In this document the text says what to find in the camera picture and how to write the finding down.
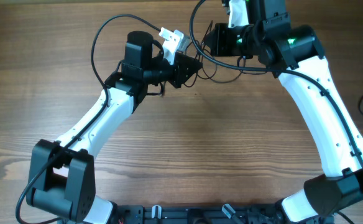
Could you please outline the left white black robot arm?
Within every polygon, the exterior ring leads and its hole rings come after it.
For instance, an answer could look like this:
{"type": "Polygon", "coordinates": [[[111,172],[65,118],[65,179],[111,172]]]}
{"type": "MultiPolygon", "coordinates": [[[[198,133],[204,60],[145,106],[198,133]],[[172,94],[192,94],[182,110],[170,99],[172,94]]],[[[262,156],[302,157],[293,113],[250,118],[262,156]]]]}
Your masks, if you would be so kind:
{"type": "Polygon", "coordinates": [[[102,81],[97,102],[55,141],[34,146],[21,202],[53,214],[56,223],[122,222],[117,205],[96,195],[97,155],[149,94],[149,85],[180,88],[202,67],[186,55],[191,39],[184,33],[161,29],[159,35],[163,43],[147,32],[130,32],[125,56],[102,81]]]}

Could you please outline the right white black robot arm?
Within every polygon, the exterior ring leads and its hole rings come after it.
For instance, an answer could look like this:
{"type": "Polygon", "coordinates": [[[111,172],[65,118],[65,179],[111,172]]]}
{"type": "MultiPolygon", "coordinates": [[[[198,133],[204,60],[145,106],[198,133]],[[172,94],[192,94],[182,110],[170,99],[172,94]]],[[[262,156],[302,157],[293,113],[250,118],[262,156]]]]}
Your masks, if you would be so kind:
{"type": "Polygon", "coordinates": [[[257,57],[291,95],[315,141],[323,173],[279,204],[285,223],[311,222],[363,200],[363,137],[334,85],[314,30],[292,27],[283,1],[223,1],[229,20],[206,38],[209,59],[257,57]]]}

